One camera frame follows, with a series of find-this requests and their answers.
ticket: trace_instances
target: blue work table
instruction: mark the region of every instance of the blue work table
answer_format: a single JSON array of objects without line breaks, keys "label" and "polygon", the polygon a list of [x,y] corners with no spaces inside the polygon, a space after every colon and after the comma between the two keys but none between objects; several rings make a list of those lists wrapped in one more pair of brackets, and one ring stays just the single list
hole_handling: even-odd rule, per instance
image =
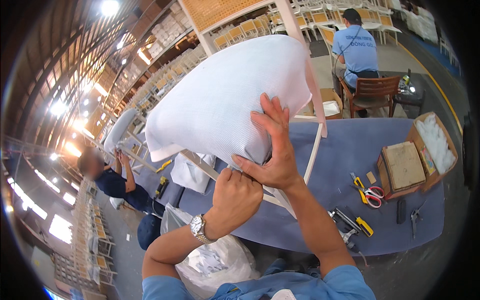
[{"label": "blue work table", "polygon": [[[327,121],[328,137],[321,139],[313,165],[308,187],[317,201],[326,209],[349,206],[372,227],[371,237],[361,233],[353,235],[354,241],[364,255],[381,255],[401,252],[420,246],[437,238],[444,226],[444,190],[440,182],[429,191],[420,191],[404,196],[407,206],[406,221],[396,223],[397,198],[382,204],[378,210],[363,204],[357,190],[350,187],[350,172],[355,172],[365,186],[370,186],[366,173],[372,171],[381,186],[376,166],[383,146],[403,142],[412,126],[410,119],[368,118]],[[295,149],[298,171],[301,175],[310,158],[318,124],[290,124],[290,139]],[[217,159],[215,169],[220,172],[227,165]],[[179,207],[191,215],[204,214],[212,207],[215,182],[210,180],[205,195],[189,189],[174,193]],[[417,223],[416,238],[412,238],[411,212],[427,201],[420,211],[422,221]],[[283,207],[263,201],[258,212],[244,225],[232,232],[233,235],[281,249],[309,253],[295,218]]]}]

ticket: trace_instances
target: worker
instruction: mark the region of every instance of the worker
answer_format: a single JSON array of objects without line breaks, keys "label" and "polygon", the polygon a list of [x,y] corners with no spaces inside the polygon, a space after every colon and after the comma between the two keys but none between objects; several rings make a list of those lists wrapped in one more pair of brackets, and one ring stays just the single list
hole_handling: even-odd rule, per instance
[{"label": "worker", "polygon": [[197,247],[231,233],[250,219],[262,202],[261,184],[282,189],[287,195],[305,243],[320,261],[320,278],[273,272],[256,280],[224,283],[211,299],[275,299],[274,295],[282,289],[292,294],[282,299],[375,299],[332,218],[297,171],[288,138],[289,109],[282,109],[277,97],[270,101],[265,93],[260,101],[264,113],[252,111],[251,119],[270,134],[272,158],[261,167],[233,155],[243,173],[222,170],[215,184],[213,207],[204,215],[195,216],[190,225],[163,234],[150,244],[142,266],[143,300],[192,300],[175,265]]},{"label": "worker", "polygon": [[[344,80],[350,92],[354,93],[357,78],[379,78],[377,45],[373,36],[362,28],[361,17],[353,8],[345,10],[343,21],[346,29],[335,32],[332,52],[338,55],[332,68],[333,86],[340,95],[340,80]],[[367,116],[366,110],[359,110],[360,117]]]},{"label": "worker", "polygon": [[[125,167],[127,179],[122,177],[122,165]],[[148,214],[163,216],[165,207],[154,201],[148,192],[135,183],[130,158],[121,150],[115,149],[115,171],[105,163],[98,148],[87,147],[78,158],[77,167],[87,179],[93,180],[105,195],[123,198],[136,210]]]}]

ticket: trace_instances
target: yellow floor line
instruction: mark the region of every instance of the yellow floor line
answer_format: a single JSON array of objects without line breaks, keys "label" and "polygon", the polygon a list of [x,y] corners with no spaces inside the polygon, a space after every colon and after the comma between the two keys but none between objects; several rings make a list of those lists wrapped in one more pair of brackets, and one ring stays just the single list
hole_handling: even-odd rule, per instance
[{"label": "yellow floor line", "polygon": [[442,90],[442,88],[438,85],[437,81],[435,80],[435,78],[432,76],[432,74],[430,74],[430,72],[428,72],[427,68],[425,68],[425,66],[410,52],[407,50],[407,48],[405,48],[405,46],[403,46],[402,44],[400,44],[400,42],[398,43],[402,48],[403,50],[405,50],[408,54],[410,54],[411,57],[413,57],[413,59],[419,63],[419,65],[427,72],[428,76],[430,77],[430,79],[433,81],[433,83],[437,86],[438,90],[440,91],[440,93],[442,94],[442,96],[444,97],[445,99],[445,102],[447,103],[448,107],[450,108],[450,111],[452,112],[454,118],[455,118],[455,121],[456,121],[456,124],[458,126],[458,129],[460,130],[460,134],[463,135],[463,129],[462,129],[462,125],[460,125],[460,120],[458,119],[453,107],[452,107],[452,104],[450,103],[450,101],[448,100],[447,96],[445,95],[444,91]]}]

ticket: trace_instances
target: brown wooden chair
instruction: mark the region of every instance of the brown wooden chair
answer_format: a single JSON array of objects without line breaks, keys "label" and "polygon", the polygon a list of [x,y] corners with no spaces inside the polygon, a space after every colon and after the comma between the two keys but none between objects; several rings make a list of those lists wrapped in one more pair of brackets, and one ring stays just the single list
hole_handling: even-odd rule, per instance
[{"label": "brown wooden chair", "polygon": [[357,89],[351,93],[347,84],[340,79],[343,91],[345,91],[350,103],[350,117],[353,119],[353,113],[362,109],[377,109],[389,107],[388,117],[393,116],[393,96],[398,94],[398,82],[400,76],[385,78],[358,78]]}]

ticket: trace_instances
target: blue uniform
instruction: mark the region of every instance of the blue uniform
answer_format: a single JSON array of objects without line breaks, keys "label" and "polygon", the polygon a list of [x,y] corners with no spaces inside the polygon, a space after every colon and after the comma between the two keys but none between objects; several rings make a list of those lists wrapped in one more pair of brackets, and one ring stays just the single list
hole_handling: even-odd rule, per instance
[{"label": "blue uniform", "polygon": [[[193,300],[183,282],[169,276],[143,280],[143,300]],[[297,300],[374,300],[375,295],[352,265],[341,265],[323,279],[295,272],[280,272],[239,283],[225,283],[210,300],[257,300],[272,297],[281,289],[292,291]]]},{"label": "blue uniform", "polygon": [[378,71],[375,39],[360,25],[335,32],[332,51],[345,58],[344,79],[353,88],[357,86],[357,76],[351,71]]},{"label": "blue uniform", "polygon": [[139,211],[144,211],[146,208],[149,208],[150,196],[147,191],[136,184],[135,190],[126,192],[125,182],[127,182],[127,180],[112,170],[112,168],[104,170],[102,175],[95,180],[96,185],[105,195],[114,198],[123,198],[128,204]]}]

